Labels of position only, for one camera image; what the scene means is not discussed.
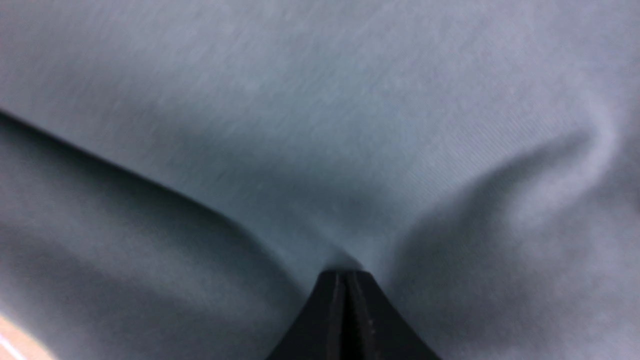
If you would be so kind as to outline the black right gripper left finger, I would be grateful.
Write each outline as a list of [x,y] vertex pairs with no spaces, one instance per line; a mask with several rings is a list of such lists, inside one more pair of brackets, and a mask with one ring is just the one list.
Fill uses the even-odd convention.
[[338,360],[342,353],[346,285],[340,271],[323,271],[269,360]]

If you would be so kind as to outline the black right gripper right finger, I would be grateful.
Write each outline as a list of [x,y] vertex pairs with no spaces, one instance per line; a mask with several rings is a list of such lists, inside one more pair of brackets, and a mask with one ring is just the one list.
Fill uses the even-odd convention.
[[346,360],[439,360],[368,272],[345,274]]

